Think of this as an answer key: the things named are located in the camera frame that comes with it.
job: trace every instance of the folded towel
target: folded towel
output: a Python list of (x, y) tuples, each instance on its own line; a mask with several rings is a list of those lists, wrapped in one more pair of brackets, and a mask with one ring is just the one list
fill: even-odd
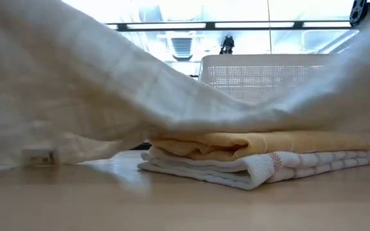
[(234, 161), (253, 154), (289, 151), (370, 150), (370, 134), (335, 132), (208, 133), (151, 139), (155, 147), (193, 160)]
[(231, 162), (191, 160), (158, 148), (142, 154), (139, 169), (203, 180), (251, 190), (262, 183), (313, 176), (328, 171), (370, 164), (370, 151), (295, 154), (276, 151), (250, 155)]

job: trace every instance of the white towel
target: white towel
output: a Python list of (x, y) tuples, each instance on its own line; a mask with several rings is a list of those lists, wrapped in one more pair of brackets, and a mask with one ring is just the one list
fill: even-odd
[(328, 171), (370, 164), (370, 151), (336, 151), (295, 154), (277, 151), (251, 155), (232, 162), (191, 160), (151, 148), (142, 154), (138, 168), (183, 176), (239, 189), (251, 190), (263, 183), (313, 176)]

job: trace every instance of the wooden table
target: wooden table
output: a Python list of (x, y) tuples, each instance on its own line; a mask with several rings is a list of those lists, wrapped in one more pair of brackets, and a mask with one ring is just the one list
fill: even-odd
[(241, 191), (140, 161), (0, 171), (0, 230), (370, 230), (370, 166)]

